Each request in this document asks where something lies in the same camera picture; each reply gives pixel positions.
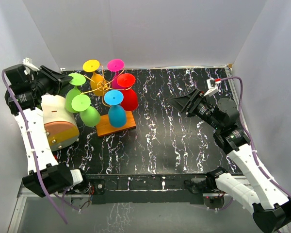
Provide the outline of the green plastic wine glass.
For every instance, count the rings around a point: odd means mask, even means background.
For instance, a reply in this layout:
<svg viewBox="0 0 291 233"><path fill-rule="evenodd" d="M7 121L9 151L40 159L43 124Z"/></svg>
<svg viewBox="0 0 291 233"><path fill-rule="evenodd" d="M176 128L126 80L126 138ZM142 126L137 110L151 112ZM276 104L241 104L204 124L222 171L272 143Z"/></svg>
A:
<svg viewBox="0 0 291 233"><path fill-rule="evenodd" d="M91 99L85 94L79 94L72 99L73 110L80 113L81 120L88 127L94 127L100 122L100 113L91 105Z"/></svg>
<svg viewBox="0 0 291 233"><path fill-rule="evenodd" d="M77 111L72 108L72 100L77 95L81 94L81 91L78 89L78 86L81 86L86 83L86 77L80 73L70 73L69 76L72 77L72 80L69 83L73 85L73 88L69 90L69 92L66 94L65 108L67 111L71 113L77 113Z"/></svg>

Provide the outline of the orange plastic wine glass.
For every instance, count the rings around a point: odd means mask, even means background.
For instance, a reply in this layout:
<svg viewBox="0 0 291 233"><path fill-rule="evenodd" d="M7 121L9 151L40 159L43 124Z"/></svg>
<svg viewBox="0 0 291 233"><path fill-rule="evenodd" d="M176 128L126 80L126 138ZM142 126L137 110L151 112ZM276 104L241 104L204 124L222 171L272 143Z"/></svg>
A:
<svg viewBox="0 0 291 233"><path fill-rule="evenodd" d="M102 87L104 78L102 75L97 73L100 67L100 62L98 60L92 59L88 60L83 64L83 70L85 72L92 72L92 77L90 78L91 89L96 96L103 96L105 94L104 88Z"/></svg>

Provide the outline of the red plastic wine glass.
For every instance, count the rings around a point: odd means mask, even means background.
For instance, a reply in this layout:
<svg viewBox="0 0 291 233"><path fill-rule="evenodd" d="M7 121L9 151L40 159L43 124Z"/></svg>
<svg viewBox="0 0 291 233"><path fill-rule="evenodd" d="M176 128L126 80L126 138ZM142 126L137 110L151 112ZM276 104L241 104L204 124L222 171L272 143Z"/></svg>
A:
<svg viewBox="0 0 291 233"><path fill-rule="evenodd" d="M133 111L138 107L137 94L132 89L135 81L135 76L130 73L123 73L117 78L117 84L122 88L121 92L124 96L121 106L126 111Z"/></svg>

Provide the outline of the green plastic wine glass front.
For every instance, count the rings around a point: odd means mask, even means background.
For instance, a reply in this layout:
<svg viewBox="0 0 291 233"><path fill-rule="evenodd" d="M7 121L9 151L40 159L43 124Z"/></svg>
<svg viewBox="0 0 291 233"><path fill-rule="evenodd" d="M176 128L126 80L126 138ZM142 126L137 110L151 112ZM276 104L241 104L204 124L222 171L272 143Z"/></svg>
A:
<svg viewBox="0 0 291 233"><path fill-rule="evenodd" d="M85 94L79 94L72 99L73 110L80 113L81 120L88 127L94 127L100 122L100 113L91 105L91 99Z"/></svg>

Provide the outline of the magenta plastic wine glass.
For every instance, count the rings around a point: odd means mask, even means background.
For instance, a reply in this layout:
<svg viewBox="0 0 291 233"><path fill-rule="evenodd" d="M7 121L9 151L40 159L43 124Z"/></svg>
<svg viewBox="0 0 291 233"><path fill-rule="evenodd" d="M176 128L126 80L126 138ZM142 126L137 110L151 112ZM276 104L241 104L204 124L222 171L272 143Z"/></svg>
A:
<svg viewBox="0 0 291 233"><path fill-rule="evenodd" d="M124 89L117 83L117 78L120 74L124 72L125 69L125 63L121 59L113 59L107 64L107 68L109 71L114 72L115 75L113 76L113 79L111 81L111 87L113 89Z"/></svg>

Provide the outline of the blue plastic wine glass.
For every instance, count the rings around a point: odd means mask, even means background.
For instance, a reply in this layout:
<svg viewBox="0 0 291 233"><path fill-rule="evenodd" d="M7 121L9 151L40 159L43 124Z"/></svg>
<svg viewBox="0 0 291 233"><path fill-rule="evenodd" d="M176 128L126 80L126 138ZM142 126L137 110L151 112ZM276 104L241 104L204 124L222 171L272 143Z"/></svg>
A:
<svg viewBox="0 0 291 233"><path fill-rule="evenodd" d="M120 105L123 100L124 95L118 90L108 91L104 96L105 103L110 105L108 111L109 122L115 128L121 128L127 122L126 112Z"/></svg>

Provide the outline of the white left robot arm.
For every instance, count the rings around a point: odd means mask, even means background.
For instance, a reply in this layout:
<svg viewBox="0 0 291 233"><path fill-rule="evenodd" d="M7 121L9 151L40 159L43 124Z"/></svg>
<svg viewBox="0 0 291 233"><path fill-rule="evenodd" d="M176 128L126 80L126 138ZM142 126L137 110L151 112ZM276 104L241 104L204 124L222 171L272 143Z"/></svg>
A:
<svg viewBox="0 0 291 233"><path fill-rule="evenodd" d="M53 152L73 144L78 135L73 115L65 109L61 89L73 79L45 66L17 64L2 72L8 79L5 101L23 138L28 161L24 186L40 197L75 188L84 194L90 181L79 169L59 164Z"/></svg>

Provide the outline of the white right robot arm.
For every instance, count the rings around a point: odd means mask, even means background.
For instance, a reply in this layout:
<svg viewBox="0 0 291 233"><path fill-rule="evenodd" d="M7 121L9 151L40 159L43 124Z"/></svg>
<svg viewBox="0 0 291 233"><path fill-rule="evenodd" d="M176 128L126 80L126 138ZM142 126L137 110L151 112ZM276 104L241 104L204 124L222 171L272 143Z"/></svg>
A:
<svg viewBox="0 0 291 233"><path fill-rule="evenodd" d="M240 203L264 233L273 233L291 222L291 197L284 194L253 155L251 141L243 128L236 125L239 111L228 98L209 103L209 96L199 89L170 98L168 103L187 117L198 116L215 129L215 143L238 166L250 187L237 181L224 168L208 172L203 182L213 192L223 191Z"/></svg>

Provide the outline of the white orange cylindrical container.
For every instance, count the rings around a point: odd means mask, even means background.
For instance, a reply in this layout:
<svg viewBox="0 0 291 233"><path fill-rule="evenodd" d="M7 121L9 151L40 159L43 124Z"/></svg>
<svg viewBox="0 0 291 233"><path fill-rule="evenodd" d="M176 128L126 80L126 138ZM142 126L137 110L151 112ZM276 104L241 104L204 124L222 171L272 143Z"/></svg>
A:
<svg viewBox="0 0 291 233"><path fill-rule="evenodd" d="M44 128L52 151L61 150L75 143L80 135L74 115L65 108L65 98L44 95L41 107Z"/></svg>

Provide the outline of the aluminium front frame rail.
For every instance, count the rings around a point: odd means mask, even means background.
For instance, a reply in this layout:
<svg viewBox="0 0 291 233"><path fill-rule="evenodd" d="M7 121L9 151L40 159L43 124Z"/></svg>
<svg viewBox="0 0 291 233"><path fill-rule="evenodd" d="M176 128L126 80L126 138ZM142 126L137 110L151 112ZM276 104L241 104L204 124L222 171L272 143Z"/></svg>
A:
<svg viewBox="0 0 291 233"><path fill-rule="evenodd" d="M200 190L204 173L90 175L94 193L68 193L64 223L48 200L20 190L12 233L257 233L228 194Z"/></svg>

